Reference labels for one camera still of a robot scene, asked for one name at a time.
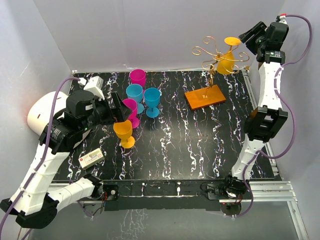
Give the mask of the blue wine glass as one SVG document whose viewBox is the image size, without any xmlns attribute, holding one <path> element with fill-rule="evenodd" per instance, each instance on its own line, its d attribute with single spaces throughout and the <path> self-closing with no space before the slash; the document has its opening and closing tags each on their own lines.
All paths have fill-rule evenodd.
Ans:
<svg viewBox="0 0 320 240">
<path fill-rule="evenodd" d="M 161 92 L 155 87 L 150 87 L 145 90 L 144 102 L 147 106 L 146 115 L 149 118 L 156 118 L 159 115 L 160 111 L 157 106 L 160 103 L 160 97 Z"/>
<path fill-rule="evenodd" d="M 143 99 L 143 88 L 139 84 L 131 84 L 126 90 L 126 95 L 129 99 L 135 100 L 137 103 L 137 113 L 141 114 L 144 111 L 144 106 L 141 104 Z"/>
</svg>

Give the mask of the yellow wine glass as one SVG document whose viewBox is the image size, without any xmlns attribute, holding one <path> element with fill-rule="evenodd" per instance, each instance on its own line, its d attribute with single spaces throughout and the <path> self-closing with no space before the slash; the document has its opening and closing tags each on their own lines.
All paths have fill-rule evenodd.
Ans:
<svg viewBox="0 0 320 240">
<path fill-rule="evenodd" d="M 113 130 L 120 139 L 120 145 L 123 148 L 130 149 L 135 145 L 135 139 L 132 136 L 133 127 L 130 120 L 114 123 Z"/>
<path fill-rule="evenodd" d="M 233 50 L 240 45 L 241 40 L 237 37 L 230 36 L 226 37 L 224 42 L 229 46 L 229 50 L 220 56 L 216 70 L 222 75 L 237 73 L 239 71 L 239 67 L 236 65 Z"/>
</svg>

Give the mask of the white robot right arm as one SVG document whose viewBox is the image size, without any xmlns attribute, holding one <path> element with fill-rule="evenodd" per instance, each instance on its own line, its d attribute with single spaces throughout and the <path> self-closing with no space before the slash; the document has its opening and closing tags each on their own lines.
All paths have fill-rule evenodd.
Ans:
<svg viewBox="0 0 320 240">
<path fill-rule="evenodd" d="M 231 173 L 224 183 L 208 184 L 205 187 L 209 196 L 215 194 L 237 199 L 248 192 L 250 173 L 256 157 L 288 119 L 288 112 L 283 110 L 283 100 L 280 99 L 281 72 L 286 59 L 281 47 L 288 32 L 289 26 L 284 20 L 274 21 L 269 26 L 260 21 L 239 35 L 239 40 L 256 56 L 259 63 L 259 102 L 244 123 L 244 144 Z"/>
</svg>

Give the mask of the pink wine glass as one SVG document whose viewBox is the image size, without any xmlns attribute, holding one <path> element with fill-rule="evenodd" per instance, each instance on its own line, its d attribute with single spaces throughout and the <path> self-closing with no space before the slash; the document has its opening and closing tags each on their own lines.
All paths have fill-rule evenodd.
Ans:
<svg viewBox="0 0 320 240">
<path fill-rule="evenodd" d="M 142 86 L 143 96 L 144 96 L 145 85 L 147 81 L 146 75 L 147 75 L 146 72 L 142 69 L 135 69 L 129 74 L 131 84 L 138 84 Z"/>
<path fill-rule="evenodd" d="M 131 110 L 131 114 L 128 117 L 132 124 L 132 128 L 136 129 L 140 125 L 140 120 L 137 118 L 138 114 L 138 104 L 134 99 L 126 98 L 123 100 L 123 103 L 126 107 Z"/>
</svg>

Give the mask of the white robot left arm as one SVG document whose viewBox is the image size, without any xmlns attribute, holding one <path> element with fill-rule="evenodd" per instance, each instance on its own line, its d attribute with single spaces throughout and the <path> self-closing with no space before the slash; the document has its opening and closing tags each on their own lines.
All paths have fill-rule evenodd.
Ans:
<svg viewBox="0 0 320 240">
<path fill-rule="evenodd" d="M 39 135 L 36 154 L 18 190 L 0 203 L 6 215 L 15 215 L 22 228 L 43 229 L 70 204 L 103 195 L 102 181 L 91 174 L 57 190 L 50 191 L 49 186 L 64 160 L 93 128 L 128 119 L 131 110 L 119 94 L 114 91 L 111 97 L 114 107 L 101 93 L 50 92 L 31 107 L 27 121 Z"/>
</svg>

